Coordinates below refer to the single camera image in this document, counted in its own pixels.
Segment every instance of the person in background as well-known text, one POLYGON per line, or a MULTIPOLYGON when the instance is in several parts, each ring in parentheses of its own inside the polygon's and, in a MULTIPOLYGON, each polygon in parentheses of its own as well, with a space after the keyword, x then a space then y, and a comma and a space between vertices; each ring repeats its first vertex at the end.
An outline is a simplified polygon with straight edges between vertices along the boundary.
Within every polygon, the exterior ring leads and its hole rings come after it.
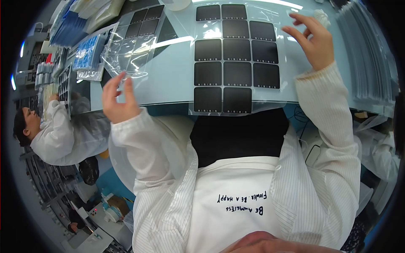
POLYGON ((86 223, 80 217, 75 209, 69 210, 69 220, 70 224, 68 225, 68 230, 74 234, 77 234, 79 230, 84 230, 87 234, 92 234, 90 229, 86 227, 86 223))
POLYGON ((17 110, 13 135, 20 146, 31 146, 44 162, 57 166, 78 164, 107 150, 110 123, 104 115, 88 113, 71 122, 58 94, 49 100, 46 112, 49 120, 42 124, 41 118, 28 107, 17 110))
POLYGON ((290 17, 307 29, 282 30, 295 38, 313 68, 296 78, 299 104, 324 142, 312 167, 282 109, 274 109, 243 117, 199 116, 185 172, 175 179, 158 127, 147 109, 138 107, 131 79, 125 80, 122 104, 116 96, 124 73, 104 86, 111 137, 126 148, 136 171, 137 252, 340 252, 360 191, 348 91, 334 60, 332 35, 313 17, 290 17))

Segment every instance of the white lab coat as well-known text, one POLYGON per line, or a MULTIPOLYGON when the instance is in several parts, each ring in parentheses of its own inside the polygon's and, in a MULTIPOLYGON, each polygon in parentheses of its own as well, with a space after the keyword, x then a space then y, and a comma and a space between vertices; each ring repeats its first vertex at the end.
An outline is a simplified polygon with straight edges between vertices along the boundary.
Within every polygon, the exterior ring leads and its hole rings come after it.
MULTIPOLYGON (((86 98, 80 98, 88 104, 86 98)), ((59 101, 49 102, 48 118, 32 140, 32 150, 46 163, 58 166, 78 164, 108 148, 109 120, 102 112, 85 113, 69 120, 59 101)))
MULTIPOLYGON (((313 168, 307 167, 290 126, 281 148, 281 167, 274 172, 268 192, 282 239, 340 249, 352 230, 360 191, 348 91, 336 63, 299 76, 296 89, 301 108, 318 127, 324 144, 313 168)), ((145 108, 135 118, 114 124, 111 137, 115 146, 127 149, 136 171, 132 247, 142 253, 184 252, 198 169, 191 142, 186 171, 176 180, 145 108)))

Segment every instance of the hand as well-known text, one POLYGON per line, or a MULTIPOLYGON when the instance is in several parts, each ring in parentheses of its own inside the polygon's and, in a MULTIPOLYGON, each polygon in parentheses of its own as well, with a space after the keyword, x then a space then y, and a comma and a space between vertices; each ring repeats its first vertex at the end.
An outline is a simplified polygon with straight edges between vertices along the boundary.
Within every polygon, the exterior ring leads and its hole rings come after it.
POLYGON ((290 17, 295 19, 293 22, 295 26, 304 24, 307 29, 303 34, 291 26, 284 26, 282 30, 294 37, 300 44, 313 69, 318 71, 332 64, 335 56, 330 32, 314 17, 307 17, 298 13, 290 13, 290 17), (313 37, 308 40, 310 34, 313 34, 313 37))
POLYGON ((58 95, 58 93, 54 93, 54 94, 52 94, 52 95, 49 97, 49 101, 54 101, 54 100, 59 101, 59 95, 58 95))
POLYGON ((125 103, 117 103, 116 101, 115 97, 121 94, 117 88, 124 76, 125 72, 122 72, 110 79, 104 86, 102 93, 103 112, 113 124, 132 119, 141 113, 132 90, 131 78, 127 78, 124 83, 125 103))

